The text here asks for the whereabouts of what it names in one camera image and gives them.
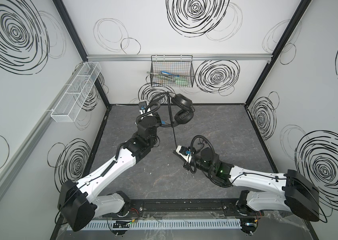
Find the black blue headphones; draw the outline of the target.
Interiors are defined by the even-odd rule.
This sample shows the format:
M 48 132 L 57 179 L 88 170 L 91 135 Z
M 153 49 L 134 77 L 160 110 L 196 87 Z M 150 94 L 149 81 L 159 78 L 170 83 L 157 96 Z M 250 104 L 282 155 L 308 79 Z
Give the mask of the black blue headphones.
M 195 108 L 193 102 L 182 94 L 175 94 L 173 92 L 164 92 L 154 95 L 150 104 L 161 103 L 164 100 L 169 109 L 170 123 L 162 124 L 162 127 L 177 127 L 189 123 L 193 117 Z

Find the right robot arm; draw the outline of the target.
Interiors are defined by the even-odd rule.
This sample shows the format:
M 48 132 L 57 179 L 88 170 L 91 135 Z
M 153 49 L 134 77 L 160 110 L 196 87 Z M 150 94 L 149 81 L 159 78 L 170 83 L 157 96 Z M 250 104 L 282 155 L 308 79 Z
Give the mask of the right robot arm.
M 285 211 L 306 221 L 320 221 L 319 190 L 295 170 L 265 173 L 225 163 L 201 135 L 193 137 L 188 147 L 177 146 L 173 153 L 184 162 L 186 170 L 192 174 L 201 171 L 218 187 L 245 187 L 236 202 L 242 215 Z

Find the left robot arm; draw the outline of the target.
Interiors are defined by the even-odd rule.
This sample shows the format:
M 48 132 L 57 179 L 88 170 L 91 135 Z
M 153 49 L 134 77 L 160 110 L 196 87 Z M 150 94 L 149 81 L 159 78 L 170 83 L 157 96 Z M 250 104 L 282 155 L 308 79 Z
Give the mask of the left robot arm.
M 160 103 L 149 104 L 145 112 L 137 116 L 137 132 L 128 141 L 120 143 L 116 154 L 105 164 L 75 182 L 68 179 L 62 184 L 58 212 L 72 231 L 80 231 L 92 219 L 102 215 L 128 214 L 131 200 L 126 194 L 118 191 L 100 196 L 100 193 L 151 152 L 158 141 L 157 128 L 162 125 L 157 113 L 160 107 Z

